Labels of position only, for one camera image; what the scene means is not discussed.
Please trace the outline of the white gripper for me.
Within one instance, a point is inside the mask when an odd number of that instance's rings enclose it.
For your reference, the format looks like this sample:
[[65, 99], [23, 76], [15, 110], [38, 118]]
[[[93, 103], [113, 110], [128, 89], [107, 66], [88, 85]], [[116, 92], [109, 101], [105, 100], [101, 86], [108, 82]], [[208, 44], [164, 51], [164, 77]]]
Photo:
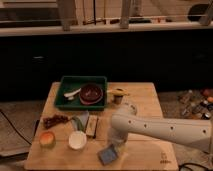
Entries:
[[108, 144], [113, 145], [114, 147], [123, 146], [128, 139], [128, 134], [126, 132], [122, 132], [114, 128], [109, 129], [107, 136]]

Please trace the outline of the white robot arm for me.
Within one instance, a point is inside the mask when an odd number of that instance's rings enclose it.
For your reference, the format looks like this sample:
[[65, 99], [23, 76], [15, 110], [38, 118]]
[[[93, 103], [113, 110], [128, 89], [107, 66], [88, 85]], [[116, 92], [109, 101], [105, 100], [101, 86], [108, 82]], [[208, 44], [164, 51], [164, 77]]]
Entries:
[[137, 108], [123, 103], [110, 117], [108, 140], [121, 145], [130, 133], [185, 145], [213, 154], [213, 122], [137, 116]]

